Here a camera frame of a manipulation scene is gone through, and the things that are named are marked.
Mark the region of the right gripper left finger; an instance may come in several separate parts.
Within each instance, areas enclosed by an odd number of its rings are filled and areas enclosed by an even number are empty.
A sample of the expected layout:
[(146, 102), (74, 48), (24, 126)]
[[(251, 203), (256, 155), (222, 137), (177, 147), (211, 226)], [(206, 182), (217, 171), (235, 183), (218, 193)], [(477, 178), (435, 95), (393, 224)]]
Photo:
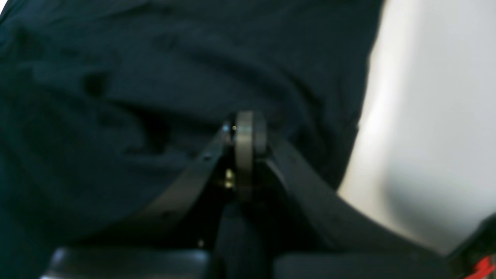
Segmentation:
[(133, 233), (168, 233), (188, 216), (208, 186), (225, 173), (232, 126), (223, 124), (213, 140), (158, 198), (132, 217)]

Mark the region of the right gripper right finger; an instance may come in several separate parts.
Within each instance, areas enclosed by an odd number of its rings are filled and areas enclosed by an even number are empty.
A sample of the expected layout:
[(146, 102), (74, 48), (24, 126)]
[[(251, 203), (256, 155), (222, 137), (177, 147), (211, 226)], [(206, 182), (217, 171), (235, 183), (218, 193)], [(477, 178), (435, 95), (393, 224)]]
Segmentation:
[(323, 248), (399, 254), (445, 267), (436, 253), (403, 239), (337, 196), (287, 140), (269, 132), (263, 115), (234, 117), (236, 193), (244, 203), (268, 199)]

